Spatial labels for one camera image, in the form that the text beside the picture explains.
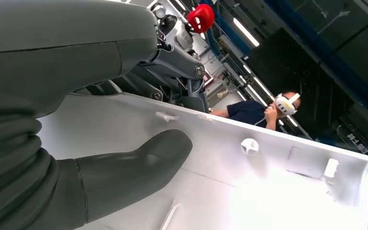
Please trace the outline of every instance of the blue frame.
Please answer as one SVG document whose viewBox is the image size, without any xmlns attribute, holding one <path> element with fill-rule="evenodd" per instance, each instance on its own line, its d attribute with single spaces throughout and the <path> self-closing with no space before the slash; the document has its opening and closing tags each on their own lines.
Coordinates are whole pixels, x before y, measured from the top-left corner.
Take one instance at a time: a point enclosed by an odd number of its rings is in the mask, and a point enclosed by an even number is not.
<svg viewBox="0 0 368 230">
<path fill-rule="evenodd" d="M 248 54 L 250 52 L 250 48 L 247 46 L 247 44 L 239 37 L 236 32 L 226 23 L 226 21 L 221 17 L 219 12 L 214 9 L 212 6 L 212 3 L 210 0 L 200 0 L 199 4 L 207 4 L 209 5 L 215 14 L 215 22 L 217 25 L 225 32 L 228 37 L 235 43 L 235 45 L 238 47 L 240 51 L 242 51 L 243 54 Z M 211 30 L 207 31 L 208 37 L 212 38 L 212 32 Z"/>
<path fill-rule="evenodd" d="M 368 84 L 302 19 L 285 0 L 264 0 L 277 16 L 320 58 L 368 109 Z"/>
</svg>

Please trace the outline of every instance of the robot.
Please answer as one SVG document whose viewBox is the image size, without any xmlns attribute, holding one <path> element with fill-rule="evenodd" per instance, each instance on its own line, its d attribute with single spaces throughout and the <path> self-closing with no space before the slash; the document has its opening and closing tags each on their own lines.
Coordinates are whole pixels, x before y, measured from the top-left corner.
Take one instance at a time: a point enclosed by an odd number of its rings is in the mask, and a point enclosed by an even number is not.
<svg viewBox="0 0 368 230">
<path fill-rule="evenodd" d="M 109 84 L 115 84 L 121 91 L 141 95 L 158 101 L 170 104 L 178 104 L 186 108 L 191 108 L 201 112 L 207 112 L 207 100 L 204 94 L 203 78 L 194 78 L 188 74 L 172 71 L 176 63 L 188 63 L 198 65 L 198 54 L 192 50 L 192 33 L 202 33 L 213 24 L 214 14 L 207 5 L 200 5 L 188 16 L 189 22 L 181 18 L 166 14 L 165 7 L 160 3 L 155 3 L 150 10 L 159 23 L 158 33 L 162 36 L 164 48 L 160 50 L 157 58 L 151 61 L 137 64 L 128 74 L 113 79 L 111 83 L 105 82 L 100 85 L 104 93 L 98 95 L 110 95 L 117 93 Z M 181 55 L 169 55 L 171 49 L 180 52 Z M 174 60 L 175 57 L 186 57 L 189 60 Z M 164 63 L 166 60 L 173 61 L 173 66 Z"/>
<path fill-rule="evenodd" d="M 68 93 L 145 71 L 157 72 L 160 81 L 163 75 L 186 79 L 182 103 L 207 109 L 204 66 L 168 44 L 146 8 L 106 0 L 0 0 L 0 230 L 75 229 L 172 179 L 192 149 L 179 130 L 130 153 L 61 161 L 38 137 L 36 118 L 55 112 Z"/>
</svg>

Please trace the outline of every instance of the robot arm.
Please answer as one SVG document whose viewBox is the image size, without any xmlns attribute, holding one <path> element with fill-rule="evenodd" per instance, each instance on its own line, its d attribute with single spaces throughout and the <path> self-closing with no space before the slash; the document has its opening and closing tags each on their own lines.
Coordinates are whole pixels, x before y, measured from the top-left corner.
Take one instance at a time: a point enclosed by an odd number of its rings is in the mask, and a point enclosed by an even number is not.
<svg viewBox="0 0 368 230">
<path fill-rule="evenodd" d="M 0 0 L 0 230 L 78 228 L 175 175 L 192 148 L 178 130 L 132 153 L 61 161 L 36 135 L 35 117 L 67 93 L 152 59 L 156 24 L 143 7 L 106 0 Z"/>
<path fill-rule="evenodd" d="M 161 49 L 155 59 L 144 67 L 154 72 L 163 72 L 164 69 L 167 69 L 167 75 L 173 76 L 175 74 L 185 78 L 187 96 L 181 97 L 184 107 L 204 113 L 208 112 L 207 98 L 204 92 L 205 67 L 183 49 L 178 46 L 171 46 L 168 50 Z"/>
<path fill-rule="evenodd" d="M 0 0 L 0 90 L 51 113 L 49 102 L 151 59 L 156 25 L 143 7 L 106 0 Z"/>
</svg>

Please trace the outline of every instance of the red object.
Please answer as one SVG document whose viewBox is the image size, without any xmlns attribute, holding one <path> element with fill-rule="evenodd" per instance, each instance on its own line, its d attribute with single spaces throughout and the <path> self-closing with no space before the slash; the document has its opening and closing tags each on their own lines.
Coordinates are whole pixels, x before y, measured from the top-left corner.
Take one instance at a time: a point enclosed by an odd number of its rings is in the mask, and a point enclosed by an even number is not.
<svg viewBox="0 0 368 230">
<path fill-rule="evenodd" d="M 188 14 L 188 23 L 193 27 L 196 33 L 203 33 L 214 24 L 215 15 L 212 8 L 206 4 L 201 4 Z"/>
</svg>

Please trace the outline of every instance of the ceiling light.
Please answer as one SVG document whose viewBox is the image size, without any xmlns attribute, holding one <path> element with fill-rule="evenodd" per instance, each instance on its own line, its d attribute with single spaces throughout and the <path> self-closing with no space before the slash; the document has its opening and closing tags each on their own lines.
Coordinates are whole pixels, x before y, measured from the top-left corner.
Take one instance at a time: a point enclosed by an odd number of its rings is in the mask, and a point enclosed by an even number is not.
<svg viewBox="0 0 368 230">
<path fill-rule="evenodd" d="M 185 6 L 180 2 L 180 0 L 175 0 L 175 2 L 177 2 L 177 4 L 180 5 L 180 7 L 183 9 L 183 10 L 186 10 Z"/>
<path fill-rule="evenodd" d="M 246 83 L 246 80 L 242 77 L 242 75 L 239 75 L 239 77 L 242 79 L 243 82 Z"/>
<path fill-rule="evenodd" d="M 291 117 L 290 117 L 290 115 L 287 115 L 287 118 L 291 121 L 291 123 L 293 123 L 293 125 L 294 125 L 295 127 L 298 127 L 297 123 L 294 121 L 294 119 L 293 119 L 293 118 L 291 118 Z"/>
<path fill-rule="evenodd" d="M 237 91 L 237 92 L 238 92 L 239 96 L 240 96 L 244 101 L 246 101 L 246 98 L 241 94 L 241 92 L 239 92 L 239 91 Z"/>
<path fill-rule="evenodd" d="M 238 21 L 238 19 L 233 18 L 233 23 L 242 31 L 243 34 L 253 43 L 254 46 L 259 46 L 259 42 L 250 34 L 250 32 Z"/>
<path fill-rule="evenodd" d="M 256 91 L 252 88 L 251 85 L 248 85 L 249 89 L 252 91 L 252 93 L 259 99 L 259 101 L 264 105 L 267 106 L 266 102 L 263 101 L 263 99 L 256 93 Z"/>
<path fill-rule="evenodd" d="M 245 68 L 246 71 L 248 71 L 249 74 L 251 74 L 252 72 L 250 71 L 250 69 L 246 66 L 246 65 L 243 65 L 243 67 Z"/>
<path fill-rule="evenodd" d="M 274 97 L 269 93 L 269 91 L 266 89 L 266 87 L 259 81 L 257 77 L 253 77 L 253 79 L 257 82 L 257 84 L 260 85 L 260 87 L 263 89 L 263 91 L 274 101 Z"/>
</svg>

